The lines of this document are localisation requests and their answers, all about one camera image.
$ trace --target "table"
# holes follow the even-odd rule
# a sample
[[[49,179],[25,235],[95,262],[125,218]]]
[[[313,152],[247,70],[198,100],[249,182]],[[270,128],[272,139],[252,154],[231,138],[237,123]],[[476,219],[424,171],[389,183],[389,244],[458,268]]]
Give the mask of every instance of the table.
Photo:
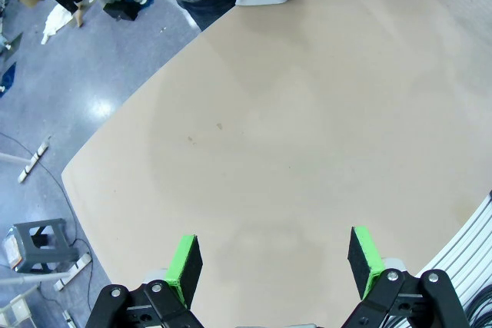
[[[490,190],[490,0],[236,7],[75,155],[63,182],[113,283],[182,234],[208,327],[339,326],[352,225],[418,272]]]

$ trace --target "gray concrete floor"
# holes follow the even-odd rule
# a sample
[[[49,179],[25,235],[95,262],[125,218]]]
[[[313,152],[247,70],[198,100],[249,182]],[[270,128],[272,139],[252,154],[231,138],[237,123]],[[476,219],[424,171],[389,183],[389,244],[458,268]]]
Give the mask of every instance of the gray concrete floor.
[[[48,135],[50,148],[42,158],[55,179],[81,146],[101,127],[139,86],[150,78],[198,34],[198,28],[175,0],[155,0],[134,22],[115,21],[99,4],[85,14],[82,28],[67,25],[41,45],[42,32],[53,0],[28,9],[11,0],[5,10],[4,35],[15,38],[23,32],[19,50],[10,59],[2,57],[2,73],[17,62],[15,83],[0,98],[0,132],[14,137],[35,151]],[[0,136],[0,151],[28,157],[16,143]],[[21,168],[0,163],[0,238],[13,223],[50,218],[67,220],[69,241],[75,238],[75,222],[62,190],[49,174],[37,166],[24,184],[17,184]],[[80,225],[79,238],[86,240]],[[87,247],[78,242],[82,252]],[[99,290],[109,280],[94,256],[62,292],[43,283],[44,295],[67,309],[77,326],[85,326]],[[7,264],[0,253],[0,264]],[[15,277],[0,267],[0,279]],[[0,289],[0,306],[31,285]],[[28,298],[33,320],[39,328],[66,326],[56,303],[36,292]]]

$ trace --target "plastic stool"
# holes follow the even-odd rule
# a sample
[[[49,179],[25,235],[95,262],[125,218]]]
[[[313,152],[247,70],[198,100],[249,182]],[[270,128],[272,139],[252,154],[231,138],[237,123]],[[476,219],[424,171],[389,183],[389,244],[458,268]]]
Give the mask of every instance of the plastic stool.
[[[78,250],[68,245],[62,230],[65,224],[61,218],[14,224],[3,242],[10,267],[19,273],[51,273],[48,263],[76,261]],[[44,234],[46,227],[53,234]],[[31,235],[33,228],[38,229]]]

